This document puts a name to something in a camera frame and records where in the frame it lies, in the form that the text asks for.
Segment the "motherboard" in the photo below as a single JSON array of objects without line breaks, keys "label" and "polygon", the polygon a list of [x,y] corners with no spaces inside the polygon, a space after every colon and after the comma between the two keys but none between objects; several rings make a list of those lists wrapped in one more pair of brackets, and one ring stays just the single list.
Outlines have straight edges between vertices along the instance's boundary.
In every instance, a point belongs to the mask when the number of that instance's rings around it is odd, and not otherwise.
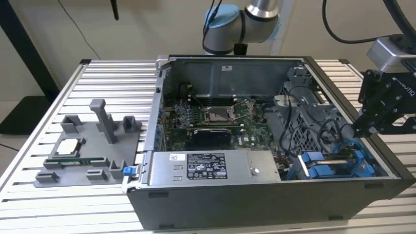
[{"label": "motherboard", "polygon": [[179,100],[164,108],[168,151],[270,150],[278,154],[262,104],[251,98]]}]

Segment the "metal rail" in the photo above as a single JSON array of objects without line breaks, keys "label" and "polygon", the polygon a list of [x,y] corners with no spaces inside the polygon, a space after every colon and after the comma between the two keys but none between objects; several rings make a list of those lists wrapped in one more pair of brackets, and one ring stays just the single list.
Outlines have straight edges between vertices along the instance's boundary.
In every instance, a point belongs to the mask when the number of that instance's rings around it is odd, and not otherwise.
[{"label": "metal rail", "polygon": [[[318,60],[356,108],[362,75],[339,60]],[[143,229],[122,185],[35,188],[32,181],[58,141],[66,114],[96,121],[90,111],[92,98],[106,98],[106,110],[115,120],[126,114],[143,121],[144,140],[156,77],[154,61],[92,61],[80,65],[62,94],[0,178],[0,234],[14,233],[126,233]],[[416,135],[382,136],[399,159],[416,175]],[[143,142],[138,145],[142,158]],[[192,230],[182,234],[388,234],[416,230],[416,186],[395,199],[374,202],[350,221],[263,227]]]}]

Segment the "blue clip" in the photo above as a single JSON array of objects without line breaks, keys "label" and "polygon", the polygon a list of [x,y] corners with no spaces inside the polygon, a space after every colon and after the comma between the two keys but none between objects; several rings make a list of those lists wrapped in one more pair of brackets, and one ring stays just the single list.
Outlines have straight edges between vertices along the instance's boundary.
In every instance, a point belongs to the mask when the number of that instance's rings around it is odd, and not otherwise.
[{"label": "blue clip", "polygon": [[136,167],[126,167],[123,169],[123,176],[135,176],[136,175]]}]

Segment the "floor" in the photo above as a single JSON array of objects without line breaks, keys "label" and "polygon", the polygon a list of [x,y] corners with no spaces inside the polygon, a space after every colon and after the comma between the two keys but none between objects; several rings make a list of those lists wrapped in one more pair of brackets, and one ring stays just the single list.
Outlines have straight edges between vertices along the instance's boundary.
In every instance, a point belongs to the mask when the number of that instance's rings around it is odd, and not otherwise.
[{"label": "floor", "polygon": [[[0,101],[0,121],[4,120],[8,113],[14,110],[19,101]],[[0,134],[0,143],[16,149],[20,149],[27,141],[28,136],[11,136]],[[11,161],[16,156],[16,151],[0,146],[0,176],[6,171]]]}]

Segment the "open computer chassis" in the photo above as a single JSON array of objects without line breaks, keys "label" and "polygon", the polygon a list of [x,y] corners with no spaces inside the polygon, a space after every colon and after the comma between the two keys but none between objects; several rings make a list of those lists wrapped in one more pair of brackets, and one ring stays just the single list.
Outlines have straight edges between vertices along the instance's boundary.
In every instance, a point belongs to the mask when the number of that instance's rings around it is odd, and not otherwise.
[{"label": "open computer chassis", "polygon": [[123,182],[144,228],[344,220],[415,182],[379,136],[354,136],[359,113],[311,57],[172,55],[158,72]]}]

